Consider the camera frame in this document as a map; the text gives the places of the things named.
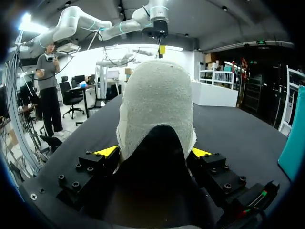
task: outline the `black pants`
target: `black pants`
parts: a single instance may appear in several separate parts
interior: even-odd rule
[[[45,88],[40,91],[40,95],[44,127],[46,128],[48,136],[52,137],[54,132],[62,130],[61,112],[59,110],[57,88]]]

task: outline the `gray t-shirt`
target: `gray t-shirt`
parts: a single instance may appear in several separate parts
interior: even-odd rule
[[[36,69],[44,69],[44,76],[42,79],[46,79],[52,76],[50,79],[38,81],[40,91],[46,88],[57,86],[57,80],[55,77],[55,64],[53,62],[48,62],[44,54],[38,57]]]

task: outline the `green light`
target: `green light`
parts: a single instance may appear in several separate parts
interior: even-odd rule
[[[256,44],[266,44],[266,41],[265,40],[259,40],[259,41],[256,41]]]

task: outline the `white wall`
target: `white wall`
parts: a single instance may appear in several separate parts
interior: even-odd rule
[[[158,52],[157,48],[140,48],[141,50],[147,50],[151,52]],[[128,52],[128,48],[119,48],[119,49],[108,49],[107,54],[111,60],[122,58]],[[60,68],[66,66],[71,57],[60,58]],[[145,55],[138,54],[136,60],[145,61],[148,59],[153,59],[154,56],[148,57]],[[92,49],[89,51],[83,51],[76,54],[67,67],[58,74],[57,80],[60,83],[62,76],[68,76],[68,80],[71,81],[71,78],[76,75],[85,75],[90,76],[95,74],[96,62],[103,59],[103,48]],[[195,54],[190,51],[176,51],[176,50],[166,50],[163,59],[170,60],[178,63],[190,74],[190,78],[194,78],[195,74]],[[135,68],[138,64],[129,63],[128,68]],[[120,81],[126,80],[125,68],[115,67],[108,69],[109,71],[120,71]]]

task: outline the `white towel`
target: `white towel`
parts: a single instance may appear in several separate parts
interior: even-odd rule
[[[122,159],[161,124],[175,130],[187,158],[196,142],[190,77],[176,63],[151,60],[134,70],[125,87],[117,127]]]

